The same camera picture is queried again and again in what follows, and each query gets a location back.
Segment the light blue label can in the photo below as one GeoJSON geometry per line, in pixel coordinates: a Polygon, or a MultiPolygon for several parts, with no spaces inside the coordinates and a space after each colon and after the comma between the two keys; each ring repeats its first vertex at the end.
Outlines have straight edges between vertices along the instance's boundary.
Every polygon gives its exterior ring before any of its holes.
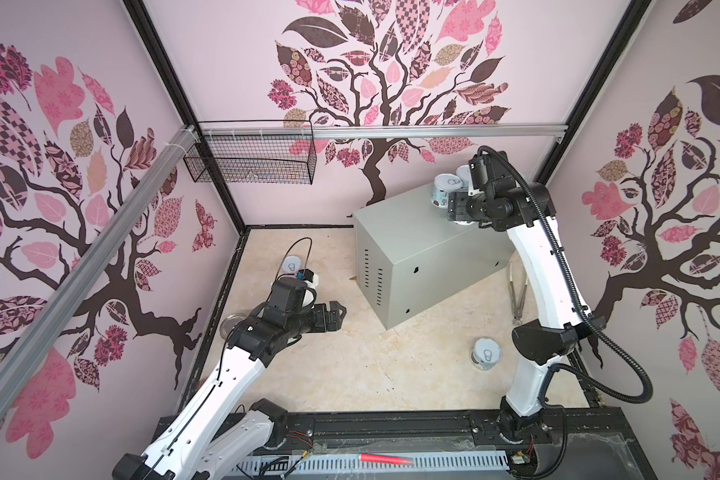
{"type": "Polygon", "coordinates": [[[432,183],[430,200],[433,206],[446,209],[448,206],[449,194],[463,187],[462,180],[451,173],[437,175],[432,183]]]}

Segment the grey blue label can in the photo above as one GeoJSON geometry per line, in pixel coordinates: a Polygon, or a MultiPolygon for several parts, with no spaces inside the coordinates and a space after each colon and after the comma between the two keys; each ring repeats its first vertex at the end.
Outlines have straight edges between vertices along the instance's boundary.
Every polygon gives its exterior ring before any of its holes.
{"type": "Polygon", "coordinates": [[[488,371],[494,368],[501,358],[500,345],[490,338],[479,338],[470,351],[470,360],[475,368],[488,371]]]}

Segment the teal white label can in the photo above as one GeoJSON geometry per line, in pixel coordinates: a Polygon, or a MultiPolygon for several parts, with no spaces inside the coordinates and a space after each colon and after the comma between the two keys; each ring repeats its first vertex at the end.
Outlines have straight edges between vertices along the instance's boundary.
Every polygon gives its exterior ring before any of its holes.
{"type": "Polygon", "coordinates": [[[471,172],[468,165],[460,165],[456,170],[456,175],[460,178],[464,186],[469,186],[471,182],[471,172]]]}

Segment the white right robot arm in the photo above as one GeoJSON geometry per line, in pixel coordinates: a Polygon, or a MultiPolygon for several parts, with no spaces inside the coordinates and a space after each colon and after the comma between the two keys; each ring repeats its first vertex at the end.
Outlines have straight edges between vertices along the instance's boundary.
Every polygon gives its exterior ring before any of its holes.
{"type": "Polygon", "coordinates": [[[487,146],[478,149],[468,167],[473,190],[448,195],[447,218],[506,233],[523,263],[538,309],[537,319],[512,331],[520,358],[497,419],[503,439],[519,444],[541,428],[542,402],[554,368],[589,335],[582,320],[588,309],[564,268],[556,208],[547,188],[527,182],[505,152],[487,146]]]}

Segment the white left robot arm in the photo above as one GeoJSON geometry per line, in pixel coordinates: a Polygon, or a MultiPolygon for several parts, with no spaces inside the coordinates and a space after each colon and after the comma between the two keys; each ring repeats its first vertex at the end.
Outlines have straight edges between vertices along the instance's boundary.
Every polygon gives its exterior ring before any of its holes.
{"type": "Polygon", "coordinates": [[[222,425],[274,357],[308,333],[341,329],[347,309],[320,303],[313,282],[274,281],[266,301],[228,334],[211,374],[172,423],[141,454],[125,454],[115,479],[220,479],[264,447],[284,409],[262,401],[228,430],[222,425]]]}

